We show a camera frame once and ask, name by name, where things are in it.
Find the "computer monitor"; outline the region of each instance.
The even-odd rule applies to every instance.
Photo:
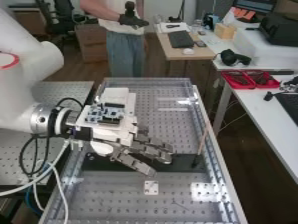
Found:
[[[234,6],[259,13],[270,13],[276,5],[276,0],[235,0]]]

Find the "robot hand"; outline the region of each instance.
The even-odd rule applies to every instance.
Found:
[[[141,154],[150,159],[155,159],[163,164],[171,163],[172,147],[159,139],[154,137],[150,138],[147,136],[147,129],[145,126],[138,129],[138,134],[133,139],[130,147],[110,142],[91,142],[90,145],[98,155],[109,156],[111,162],[117,161],[122,163],[125,166],[149,177],[154,176],[155,170],[130,154]]]
[[[172,147],[158,138],[149,137],[147,127],[137,125],[135,97],[127,88],[106,88],[94,104],[83,108],[75,126],[91,129],[90,146],[99,156],[109,156],[110,161],[154,176],[155,170],[131,154],[170,164]]]

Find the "black glove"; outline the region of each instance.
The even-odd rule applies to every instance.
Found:
[[[125,14],[121,14],[119,15],[119,18],[118,18],[118,23],[121,25],[126,25],[126,26],[131,26],[131,27],[143,27],[143,26],[149,26],[149,22],[142,20],[142,19],[138,19],[135,16],[133,17],[126,17]]]

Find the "keyboard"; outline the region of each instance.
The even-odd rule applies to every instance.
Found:
[[[282,107],[298,125],[298,94],[276,94],[275,95]]]
[[[167,35],[172,48],[191,48],[194,46],[192,38],[186,31],[176,31]]]

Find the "red box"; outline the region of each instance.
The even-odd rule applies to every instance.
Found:
[[[234,89],[254,89],[255,82],[242,71],[222,71],[222,77]]]
[[[267,72],[259,70],[247,70],[243,72],[254,80],[256,88],[259,89],[279,88],[280,83],[272,78],[272,76]]]

